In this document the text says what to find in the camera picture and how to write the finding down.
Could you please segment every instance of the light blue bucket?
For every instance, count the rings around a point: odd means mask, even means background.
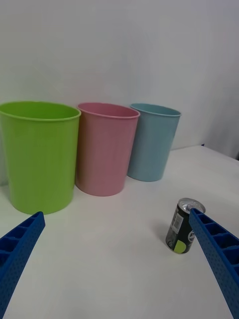
[[[156,181],[162,178],[173,143],[179,111],[152,104],[132,104],[140,111],[128,176]]]

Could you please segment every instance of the white table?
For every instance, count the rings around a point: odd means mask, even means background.
[[[25,220],[0,190],[0,237]],[[177,201],[201,201],[239,237],[239,162],[204,147],[172,151],[163,180],[127,177],[124,190],[46,215],[4,318],[231,319],[197,240],[177,255],[164,243]]]

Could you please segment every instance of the plastic bucket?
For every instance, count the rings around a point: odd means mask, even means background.
[[[181,113],[152,104],[132,104],[140,111],[128,176],[156,181],[162,178]]]
[[[140,113],[120,105],[84,103],[79,125],[76,185],[96,196],[124,186]]]
[[[19,211],[49,214],[70,203],[79,116],[62,104],[0,105],[10,198]]]
[[[3,153],[1,127],[0,127],[0,186],[7,184],[5,158]]]

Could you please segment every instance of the green bucket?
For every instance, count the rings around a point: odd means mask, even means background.
[[[0,105],[0,124],[13,206],[53,213],[73,197],[81,112],[48,102]]]

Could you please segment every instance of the pink bucket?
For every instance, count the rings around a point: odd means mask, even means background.
[[[140,113],[104,103],[84,103],[78,109],[76,186],[90,195],[115,195],[124,186]]]

